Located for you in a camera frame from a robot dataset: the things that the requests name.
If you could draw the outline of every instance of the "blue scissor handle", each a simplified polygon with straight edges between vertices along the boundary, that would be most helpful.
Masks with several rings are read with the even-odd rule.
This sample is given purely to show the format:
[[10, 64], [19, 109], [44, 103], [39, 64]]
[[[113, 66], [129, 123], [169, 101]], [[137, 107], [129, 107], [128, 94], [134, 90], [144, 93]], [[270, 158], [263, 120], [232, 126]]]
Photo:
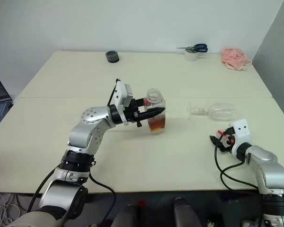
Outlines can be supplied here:
[[196, 44], [194, 45], [194, 50], [201, 53], [206, 53], [208, 51], [208, 48], [206, 44]]

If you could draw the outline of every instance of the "roll of tape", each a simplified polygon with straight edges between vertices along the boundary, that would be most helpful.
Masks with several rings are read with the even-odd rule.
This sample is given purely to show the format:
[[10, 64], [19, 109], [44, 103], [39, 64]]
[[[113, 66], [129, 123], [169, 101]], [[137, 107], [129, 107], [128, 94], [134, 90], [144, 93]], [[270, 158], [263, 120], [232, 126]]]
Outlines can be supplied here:
[[196, 61], [198, 57], [199, 57], [199, 52], [194, 53], [189, 49], [184, 49], [184, 58], [187, 61]]
[[116, 63], [119, 61], [119, 55], [117, 51], [107, 51], [105, 55], [106, 55], [108, 62], [110, 63]]

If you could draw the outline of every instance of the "pink towel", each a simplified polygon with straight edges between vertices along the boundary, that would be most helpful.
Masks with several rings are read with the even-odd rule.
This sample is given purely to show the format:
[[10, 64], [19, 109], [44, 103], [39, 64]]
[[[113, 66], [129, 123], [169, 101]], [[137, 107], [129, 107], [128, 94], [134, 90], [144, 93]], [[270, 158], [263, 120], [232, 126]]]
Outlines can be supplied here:
[[226, 48], [222, 51], [222, 62], [231, 70], [247, 70], [247, 65], [251, 65], [251, 60], [239, 48]]

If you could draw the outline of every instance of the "gray wall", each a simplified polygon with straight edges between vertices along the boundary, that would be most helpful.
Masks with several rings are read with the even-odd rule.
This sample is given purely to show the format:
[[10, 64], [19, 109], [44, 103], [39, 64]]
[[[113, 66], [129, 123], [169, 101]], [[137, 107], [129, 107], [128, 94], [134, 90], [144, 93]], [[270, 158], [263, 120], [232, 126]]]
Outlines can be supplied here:
[[253, 64], [284, 112], [284, 2]]
[[17, 96], [57, 50], [181, 52], [205, 42], [252, 59], [282, 2], [0, 0], [0, 80]]

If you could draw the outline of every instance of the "glass jar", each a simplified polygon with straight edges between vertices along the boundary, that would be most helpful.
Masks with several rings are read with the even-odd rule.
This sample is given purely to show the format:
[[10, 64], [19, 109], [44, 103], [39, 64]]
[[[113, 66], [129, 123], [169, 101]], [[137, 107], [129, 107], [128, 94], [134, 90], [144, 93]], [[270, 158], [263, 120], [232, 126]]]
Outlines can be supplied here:
[[[146, 97], [144, 98], [144, 109], [152, 109], [155, 107], [166, 108], [165, 99], [158, 89], [151, 88], [147, 91]], [[148, 125], [151, 131], [158, 131], [165, 128], [165, 110], [159, 115], [147, 119]]]

